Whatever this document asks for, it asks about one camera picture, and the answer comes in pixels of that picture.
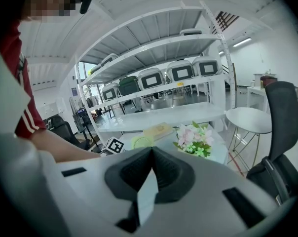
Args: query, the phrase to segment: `chair armrest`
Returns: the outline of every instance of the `chair armrest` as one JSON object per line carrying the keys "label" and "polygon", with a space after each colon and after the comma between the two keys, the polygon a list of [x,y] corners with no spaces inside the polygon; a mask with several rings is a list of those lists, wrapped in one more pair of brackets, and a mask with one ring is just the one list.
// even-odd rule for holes
{"label": "chair armrest", "polygon": [[266,170],[272,177],[275,183],[275,186],[277,188],[279,197],[281,199],[281,202],[284,203],[289,199],[289,194],[281,175],[278,173],[277,169],[275,168],[275,166],[273,165],[273,163],[268,157],[263,158],[262,164],[265,166]]}

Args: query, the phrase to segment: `round side table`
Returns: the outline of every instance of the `round side table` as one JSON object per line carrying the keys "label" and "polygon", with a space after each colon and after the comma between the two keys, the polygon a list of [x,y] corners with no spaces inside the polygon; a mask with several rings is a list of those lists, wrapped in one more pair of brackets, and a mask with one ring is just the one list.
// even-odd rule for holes
{"label": "round side table", "polygon": [[[253,137],[250,139],[247,145],[253,140],[253,138],[258,135],[258,144],[257,144],[257,150],[256,154],[254,156],[252,167],[255,164],[257,154],[258,154],[258,148],[260,143],[260,135],[261,134],[267,134],[272,132],[272,120],[271,116],[263,111],[254,109],[254,108],[248,108],[248,107],[240,107],[236,109],[231,109],[226,112],[226,117],[229,120],[230,123],[234,124],[236,128],[234,129],[233,137],[231,140],[231,143],[229,145],[228,150],[230,149],[230,146],[232,144],[233,138],[236,137],[233,151],[236,151],[236,147],[240,145],[240,143],[246,138],[246,136],[249,133],[254,133]],[[238,129],[241,128],[248,133],[243,137],[243,139],[236,145]],[[244,146],[244,148],[237,152],[236,156],[233,158],[235,159],[240,153],[247,147],[247,145]]]}

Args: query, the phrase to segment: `shelf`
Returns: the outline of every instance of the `shelf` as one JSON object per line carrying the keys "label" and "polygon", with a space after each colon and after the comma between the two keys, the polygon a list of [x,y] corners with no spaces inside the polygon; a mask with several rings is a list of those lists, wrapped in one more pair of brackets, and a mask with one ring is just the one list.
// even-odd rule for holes
{"label": "shelf", "polygon": [[133,49],[90,75],[81,85],[102,84],[117,80],[152,66],[199,56],[219,35],[177,36],[151,42]]}
{"label": "shelf", "polygon": [[99,132],[141,131],[166,122],[171,126],[204,123],[222,119],[225,110],[208,102],[126,114],[113,118],[98,127]]}
{"label": "shelf", "polygon": [[221,74],[221,75],[217,75],[217,76],[209,76],[209,77],[195,77],[195,78],[192,78],[189,80],[182,81],[183,84],[181,84],[181,82],[173,82],[173,83],[162,85],[159,87],[142,90],[142,91],[139,91],[139,92],[127,95],[127,96],[118,97],[113,100],[107,101],[103,104],[93,106],[92,108],[89,108],[88,110],[91,112],[91,111],[94,111],[99,108],[107,107],[107,106],[118,104],[121,102],[126,102],[126,101],[134,99],[136,97],[142,97],[142,96],[154,94],[156,92],[161,92],[161,91],[179,88],[179,87],[183,87],[183,86],[196,85],[196,84],[200,84],[200,83],[204,83],[204,82],[225,80],[225,79],[228,79],[228,75],[226,75],[226,74]]}
{"label": "shelf", "polygon": [[183,29],[195,28],[202,8],[174,7],[137,16],[99,38],[81,62],[99,64],[111,53],[118,56],[141,45],[179,36]]}

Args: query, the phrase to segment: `black chair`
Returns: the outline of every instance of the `black chair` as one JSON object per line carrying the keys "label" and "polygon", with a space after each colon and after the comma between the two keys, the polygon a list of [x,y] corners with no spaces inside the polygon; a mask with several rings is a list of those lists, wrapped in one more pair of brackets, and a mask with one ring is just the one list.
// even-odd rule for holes
{"label": "black chair", "polygon": [[85,141],[79,142],[77,138],[72,133],[71,127],[68,122],[64,121],[53,129],[51,129],[53,133],[57,134],[61,138],[65,139],[66,141],[70,142],[71,144],[77,146],[78,148],[88,150],[90,146],[90,141],[85,138]]}
{"label": "black chair", "polygon": [[59,115],[51,116],[50,118],[47,118],[45,120],[45,123],[48,125],[48,129],[49,130],[52,129],[52,128],[54,128],[55,126],[58,126],[62,122],[64,122],[64,120]]}
{"label": "black chair", "polygon": [[250,169],[247,179],[284,202],[298,193],[298,172],[284,155],[298,141],[298,100],[289,82],[271,83],[265,91],[272,118],[270,152]]}

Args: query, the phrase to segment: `red jacket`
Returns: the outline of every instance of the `red jacket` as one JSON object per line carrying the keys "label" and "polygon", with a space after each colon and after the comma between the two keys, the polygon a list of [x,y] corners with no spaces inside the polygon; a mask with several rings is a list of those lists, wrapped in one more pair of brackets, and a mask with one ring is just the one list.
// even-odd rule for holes
{"label": "red jacket", "polygon": [[[19,39],[20,32],[18,31],[19,21],[13,22],[10,26],[7,34],[0,41],[0,53],[13,74],[13,76],[21,83],[20,77],[18,76],[18,65],[20,60],[22,42]],[[25,92],[31,97],[31,100],[23,112],[23,115],[16,127],[15,134],[18,137],[25,139],[30,136],[38,129],[46,129],[45,123],[40,117],[34,102],[34,96],[30,85],[30,79],[27,72],[27,61],[25,60],[23,68],[23,88]]]}

